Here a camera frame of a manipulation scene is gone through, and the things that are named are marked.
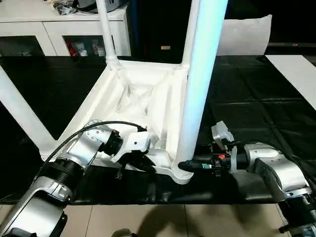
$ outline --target white metal pipe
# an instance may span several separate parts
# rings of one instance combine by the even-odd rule
[[[107,8],[104,0],[96,0],[99,18],[101,22],[102,32],[103,32],[103,41],[106,52],[106,61],[107,63],[111,63],[113,61],[117,61],[117,55],[115,53],[112,34],[110,29],[110,24],[108,20]]]
[[[196,25],[197,25],[198,4],[199,4],[199,0],[192,0],[188,28],[187,28],[186,42],[184,44],[184,51],[183,51],[182,63],[181,63],[181,67],[183,68],[190,67],[194,34],[196,31]]]
[[[178,163],[190,160],[194,155],[227,1],[200,0],[199,2],[177,158],[172,165],[174,174],[183,179],[192,174],[179,169]]]
[[[33,112],[8,75],[0,66],[0,100],[41,154],[52,152],[56,141]]]

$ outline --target white shelf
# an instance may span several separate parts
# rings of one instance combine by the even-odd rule
[[[109,12],[109,21],[123,21],[126,8],[127,4]],[[99,16],[85,13],[60,16],[52,4],[43,0],[3,0],[0,2],[0,22],[30,21],[99,21]]]

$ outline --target cabinet door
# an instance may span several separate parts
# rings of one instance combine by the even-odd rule
[[[1,56],[56,56],[42,22],[0,23]]]
[[[88,56],[97,55],[95,45],[104,48],[99,21],[44,22],[44,26],[58,56],[70,56],[73,54],[73,49],[77,54],[86,50],[85,54]],[[129,39],[124,22],[110,21],[110,28],[117,55],[130,56]]]

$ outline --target glass cabinet door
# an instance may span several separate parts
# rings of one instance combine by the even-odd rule
[[[0,37],[1,56],[44,56],[35,36]]]
[[[0,22],[1,56],[57,56],[42,22]]]
[[[63,36],[70,56],[105,57],[102,36]]]

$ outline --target white cabinet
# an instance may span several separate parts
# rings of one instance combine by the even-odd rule
[[[118,56],[131,56],[128,5],[108,12]],[[43,0],[0,2],[0,56],[28,52],[36,56],[69,56],[65,39],[83,41],[86,47],[91,47],[92,40],[103,44],[98,14],[60,16],[51,4]]]
[[[44,26],[58,56],[70,55],[65,39],[72,41],[71,37],[73,37],[73,39],[80,41],[80,36],[83,36],[82,42],[87,48],[91,47],[92,39],[96,38],[94,36],[102,35],[99,21],[44,22]],[[123,21],[110,21],[110,28],[117,55],[130,56],[128,30],[125,23]]]
[[[56,56],[43,23],[0,23],[1,56],[19,56],[23,53],[35,56]]]

